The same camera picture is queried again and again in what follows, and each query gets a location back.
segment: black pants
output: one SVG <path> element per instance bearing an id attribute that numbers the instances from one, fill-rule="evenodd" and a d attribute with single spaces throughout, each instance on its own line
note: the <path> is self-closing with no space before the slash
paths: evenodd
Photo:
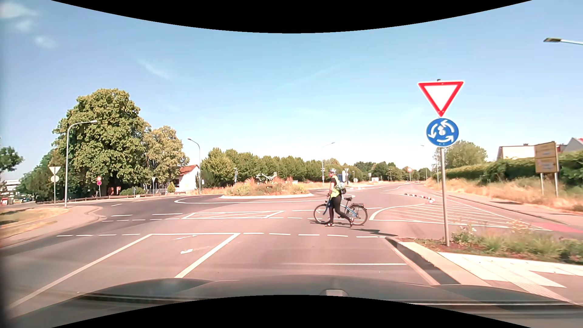
<path id="1" fill-rule="evenodd" d="M 350 220 L 350 217 L 346 215 L 344 212 L 340 210 L 340 204 L 342 202 L 342 195 L 338 195 L 336 197 L 330 198 L 331 200 L 331 207 L 334 208 L 334 211 L 338 214 L 339 217 L 343 219 Z M 334 211 L 330 210 L 330 223 L 334 223 Z"/>

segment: bicycle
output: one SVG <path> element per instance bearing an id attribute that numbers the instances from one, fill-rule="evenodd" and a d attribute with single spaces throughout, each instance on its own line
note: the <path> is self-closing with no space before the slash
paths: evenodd
<path id="1" fill-rule="evenodd" d="M 352 203 L 352 205 L 348 206 L 348 203 L 352 201 L 352 197 L 346 197 L 343 199 L 346 200 L 346 205 L 342 205 L 341 203 L 340 206 L 345 209 L 345 214 L 348 215 L 349 218 L 354 218 L 352 225 L 363 225 L 368 219 L 368 212 L 366 211 L 364 204 Z M 331 207 L 330 202 L 331 198 L 328 197 L 328 200 L 324 204 L 320 204 L 316 206 L 316 208 L 314 209 L 314 219 L 319 223 L 327 224 L 328 222 L 330 222 L 330 214 L 326 214 L 326 212 L 328 212 L 328 209 L 330 209 L 331 211 L 334 210 Z M 321 218 L 318 218 L 320 211 L 322 211 L 321 207 L 323 207 L 323 213 L 321 214 Z M 359 216 L 360 210 L 362 210 L 364 215 Z"/>

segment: bicycle wheel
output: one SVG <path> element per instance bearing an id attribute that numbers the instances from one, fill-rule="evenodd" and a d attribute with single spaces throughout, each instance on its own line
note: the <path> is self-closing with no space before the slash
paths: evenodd
<path id="1" fill-rule="evenodd" d="M 352 204 L 348 208 L 350 208 L 352 212 L 354 212 L 352 213 L 351 211 L 346 209 L 346 215 L 354 219 L 352 225 L 363 225 L 366 222 L 366 220 L 368 220 L 368 212 L 366 211 L 366 208 L 364 206 Z"/>
<path id="2" fill-rule="evenodd" d="M 330 222 L 330 213 L 328 211 L 333 210 L 332 208 L 326 208 L 326 204 L 320 204 L 316 206 L 314 210 L 314 219 L 322 224 L 327 224 Z"/>

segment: blue circular sign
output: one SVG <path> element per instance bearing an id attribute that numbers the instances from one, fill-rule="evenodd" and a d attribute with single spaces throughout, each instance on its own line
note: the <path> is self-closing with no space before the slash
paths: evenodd
<path id="1" fill-rule="evenodd" d="M 448 118 L 436 118 L 431 121 L 425 131 L 429 142 L 437 147 L 449 147 L 453 145 L 459 137 L 458 126 Z"/>

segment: yellow vest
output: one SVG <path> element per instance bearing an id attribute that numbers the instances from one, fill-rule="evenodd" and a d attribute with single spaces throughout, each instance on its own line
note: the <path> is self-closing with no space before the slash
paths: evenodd
<path id="1" fill-rule="evenodd" d="M 340 183 L 340 180 L 338 180 L 338 177 L 337 177 L 337 175 L 333 175 L 333 176 L 332 176 L 332 178 L 333 178 L 334 180 L 336 180 L 336 186 L 337 186 L 337 185 Z M 336 189 L 336 188 L 333 188 L 333 189 L 332 189 L 332 194 L 330 194 L 330 197 L 336 197 L 336 196 L 338 196 L 339 194 L 340 194 L 340 190 L 338 190 L 338 189 Z"/>

